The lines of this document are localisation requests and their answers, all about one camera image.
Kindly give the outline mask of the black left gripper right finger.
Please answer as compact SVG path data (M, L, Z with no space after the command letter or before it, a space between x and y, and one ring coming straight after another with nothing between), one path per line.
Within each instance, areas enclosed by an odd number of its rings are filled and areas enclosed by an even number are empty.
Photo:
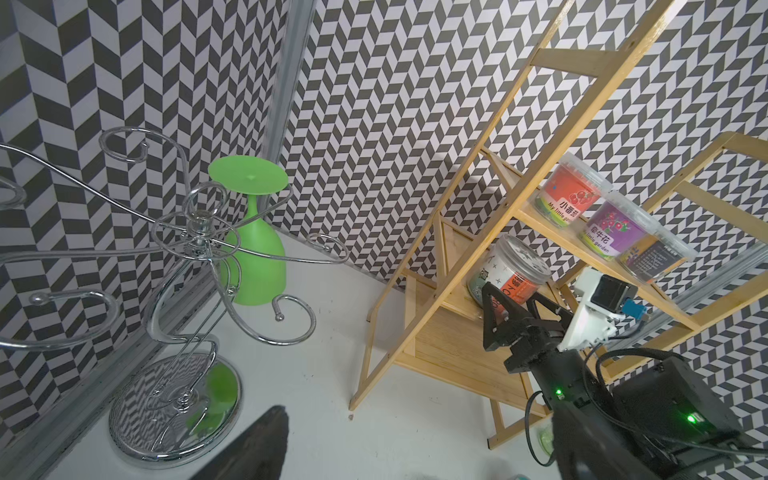
M562 479L656 479L643 465L575 407L554 410L554 454Z

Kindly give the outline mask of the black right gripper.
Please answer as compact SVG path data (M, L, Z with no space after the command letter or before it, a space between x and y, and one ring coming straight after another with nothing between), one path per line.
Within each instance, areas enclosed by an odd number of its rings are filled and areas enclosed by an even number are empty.
M508 373L531 372L540 384L576 381L576 354L558 349L573 314L540 293L521 305L499 288L482 288L483 348L487 352L507 347Z

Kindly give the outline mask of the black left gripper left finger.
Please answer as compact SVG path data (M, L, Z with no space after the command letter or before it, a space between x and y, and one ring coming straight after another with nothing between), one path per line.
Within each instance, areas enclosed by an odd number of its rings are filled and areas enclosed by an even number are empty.
M278 480L288 450L289 416L275 405L204 465L193 480Z

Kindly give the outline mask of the carrot seed container red label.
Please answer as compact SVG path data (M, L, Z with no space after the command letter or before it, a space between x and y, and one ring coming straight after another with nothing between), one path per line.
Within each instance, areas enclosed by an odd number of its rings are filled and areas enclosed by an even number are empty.
M533 249L503 234L469 273L466 286L478 304L483 303L482 288L490 283L523 305L550 279L549 266Z

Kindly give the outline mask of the small purple seed jar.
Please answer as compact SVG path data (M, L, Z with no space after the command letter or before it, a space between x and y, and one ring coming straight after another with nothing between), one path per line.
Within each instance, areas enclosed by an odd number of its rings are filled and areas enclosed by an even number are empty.
M648 212L612 191L579 233L579 239L600 257L611 260L656 227L657 221Z

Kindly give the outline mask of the small clear seed jar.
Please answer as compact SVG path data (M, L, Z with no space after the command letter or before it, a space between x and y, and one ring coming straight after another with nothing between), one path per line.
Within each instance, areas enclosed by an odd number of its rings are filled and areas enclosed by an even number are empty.
M619 264L645 283L694 260L698 252L666 227L645 235L618 257Z

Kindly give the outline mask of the red tomato seed container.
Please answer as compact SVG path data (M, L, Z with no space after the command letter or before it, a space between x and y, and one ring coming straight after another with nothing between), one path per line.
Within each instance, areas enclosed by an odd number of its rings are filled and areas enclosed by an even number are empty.
M598 199L608 194L611 183L573 154L565 153L533 200L545 219L567 227Z

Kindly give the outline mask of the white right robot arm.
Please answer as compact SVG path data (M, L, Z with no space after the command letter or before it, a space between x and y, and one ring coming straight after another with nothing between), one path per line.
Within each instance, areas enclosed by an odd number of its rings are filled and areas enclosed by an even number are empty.
M738 457L764 458L739 419L679 354L610 350L595 360L644 357L655 365L609 387L577 350L560 351L571 312L533 295L526 307L492 284L482 289L483 347L510 351L508 373L531 373L552 412L553 452L563 479L699 479Z

